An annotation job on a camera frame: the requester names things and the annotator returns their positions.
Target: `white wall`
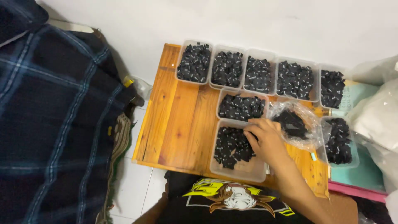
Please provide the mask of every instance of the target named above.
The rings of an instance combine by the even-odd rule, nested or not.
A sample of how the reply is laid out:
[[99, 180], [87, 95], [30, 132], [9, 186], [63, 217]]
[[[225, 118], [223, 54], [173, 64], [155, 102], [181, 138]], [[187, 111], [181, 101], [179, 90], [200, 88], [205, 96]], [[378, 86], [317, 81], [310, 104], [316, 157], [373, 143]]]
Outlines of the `white wall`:
[[164, 43], [194, 38], [353, 67], [398, 53], [397, 0], [38, 0], [100, 28], [127, 72], [153, 83]]

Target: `wood grain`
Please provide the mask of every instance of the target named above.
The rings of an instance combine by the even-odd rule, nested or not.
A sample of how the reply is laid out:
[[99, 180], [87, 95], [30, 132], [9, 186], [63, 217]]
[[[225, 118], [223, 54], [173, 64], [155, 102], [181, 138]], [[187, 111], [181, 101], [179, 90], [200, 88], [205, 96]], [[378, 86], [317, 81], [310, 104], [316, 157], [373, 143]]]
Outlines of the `wood grain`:
[[[164, 45], [132, 161], [160, 169], [234, 180], [213, 174], [209, 169], [220, 92], [209, 85], [199, 86], [174, 78], [179, 50], [179, 45]], [[303, 104], [312, 108], [309, 102]], [[327, 113], [319, 108], [313, 111], [319, 116]], [[288, 144], [286, 148], [315, 195], [328, 198], [327, 166], [319, 160], [312, 161], [307, 151]], [[263, 183], [243, 182], [276, 188], [272, 175]]]

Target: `black t-shirt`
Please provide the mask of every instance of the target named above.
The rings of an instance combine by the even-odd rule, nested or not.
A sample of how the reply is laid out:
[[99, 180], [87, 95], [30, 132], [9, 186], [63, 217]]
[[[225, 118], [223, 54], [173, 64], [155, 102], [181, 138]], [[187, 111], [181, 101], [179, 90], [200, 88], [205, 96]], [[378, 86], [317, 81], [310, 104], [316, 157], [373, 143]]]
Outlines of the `black t-shirt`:
[[158, 223], [313, 223], [255, 187], [202, 178], [185, 195], [169, 201]]

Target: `person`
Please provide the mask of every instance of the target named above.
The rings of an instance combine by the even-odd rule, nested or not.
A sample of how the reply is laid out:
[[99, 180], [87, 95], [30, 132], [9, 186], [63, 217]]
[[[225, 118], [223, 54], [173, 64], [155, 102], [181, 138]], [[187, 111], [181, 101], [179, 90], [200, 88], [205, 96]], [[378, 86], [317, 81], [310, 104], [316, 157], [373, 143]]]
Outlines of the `person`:
[[263, 118], [248, 121], [244, 135], [273, 169], [281, 200], [269, 189], [168, 171], [161, 199], [134, 224], [332, 223], [287, 153], [281, 125]]

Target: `graphic print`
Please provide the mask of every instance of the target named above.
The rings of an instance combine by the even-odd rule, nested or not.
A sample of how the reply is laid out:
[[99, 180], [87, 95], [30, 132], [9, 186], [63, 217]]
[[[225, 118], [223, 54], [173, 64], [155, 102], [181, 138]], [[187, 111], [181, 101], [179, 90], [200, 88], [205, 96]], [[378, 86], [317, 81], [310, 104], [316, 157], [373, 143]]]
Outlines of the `graphic print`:
[[[188, 196], [187, 206], [208, 206], [210, 213], [215, 210], [266, 210], [275, 217], [275, 212], [284, 216], [295, 213], [285, 203], [275, 200], [275, 197], [264, 195], [260, 189], [249, 185], [222, 181], [212, 178], [203, 178], [196, 182], [191, 191], [183, 196]], [[192, 196], [204, 196], [211, 200], [200, 200]]]

